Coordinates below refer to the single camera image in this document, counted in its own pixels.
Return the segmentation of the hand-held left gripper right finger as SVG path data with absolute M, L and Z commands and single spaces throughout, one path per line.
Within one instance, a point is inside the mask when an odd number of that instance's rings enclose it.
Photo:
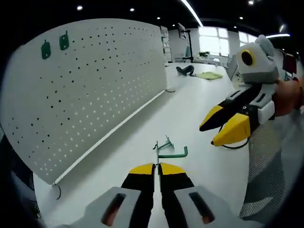
M 229 205 L 202 186 L 195 186 L 179 166 L 158 167 L 162 208 L 170 228 L 237 228 L 240 220 Z

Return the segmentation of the person's right hand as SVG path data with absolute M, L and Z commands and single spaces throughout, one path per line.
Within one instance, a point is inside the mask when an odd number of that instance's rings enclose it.
M 277 80 L 273 101 L 275 116 L 284 116 L 304 105 L 304 77 L 297 80 Z

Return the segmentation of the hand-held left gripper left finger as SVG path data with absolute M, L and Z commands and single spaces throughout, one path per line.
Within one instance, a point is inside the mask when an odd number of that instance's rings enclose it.
M 112 187 L 85 209 L 82 228 L 146 228 L 153 208 L 155 164 L 131 169 L 121 187 Z

